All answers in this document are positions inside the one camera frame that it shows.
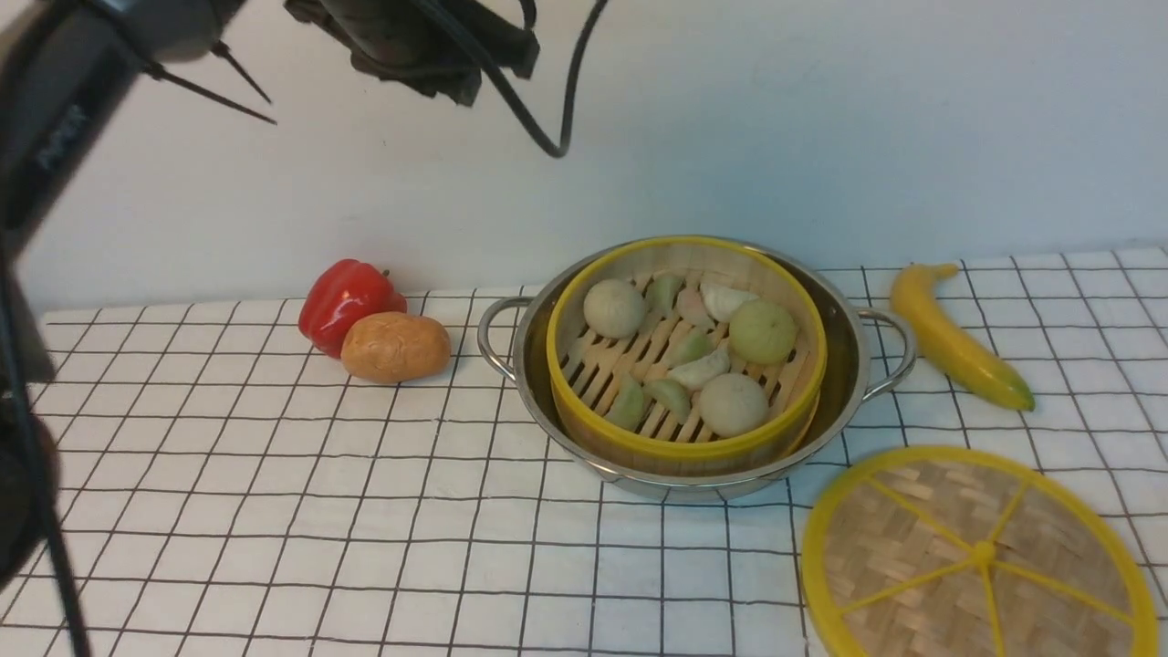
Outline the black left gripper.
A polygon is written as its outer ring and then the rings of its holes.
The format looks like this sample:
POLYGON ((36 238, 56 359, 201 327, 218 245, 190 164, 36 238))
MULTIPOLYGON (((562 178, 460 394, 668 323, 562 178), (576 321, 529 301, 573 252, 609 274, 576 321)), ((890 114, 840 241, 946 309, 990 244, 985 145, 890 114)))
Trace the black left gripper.
MULTIPOLYGON (((475 37, 493 62, 529 79, 538 58, 537 4, 522 1, 523 25, 510 25, 480 1, 442 1, 454 23, 475 37)), ((427 99, 444 95, 472 108, 484 74, 453 37, 412 1, 287 1, 301 25, 314 25, 350 51, 350 64, 371 78, 404 84, 427 99)))

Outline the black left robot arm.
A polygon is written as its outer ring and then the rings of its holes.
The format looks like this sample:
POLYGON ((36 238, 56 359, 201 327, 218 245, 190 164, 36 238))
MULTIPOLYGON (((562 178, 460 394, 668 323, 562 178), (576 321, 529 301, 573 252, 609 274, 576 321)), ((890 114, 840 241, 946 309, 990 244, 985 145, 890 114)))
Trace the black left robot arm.
MULTIPOLYGON (((505 70, 530 78, 538 58, 537 4, 512 25, 484 1, 287 1, 353 54, 354 67, 432 99, 475 104, 484 78, 528 132, 538 126, 505 70)), ((179 78, 171 64, 215 56, 245 71, 223 37, 241 1, 34 1, 4 26, 4 583, 39 548, 50 558, 75 656, 91 644, 64 548, 56 500, 60 459, 33 413, 29 383, 56 366, 18 283, 16 260, 70 184, 138 78, 167 79, 222 108, 236 101, 179 78)))

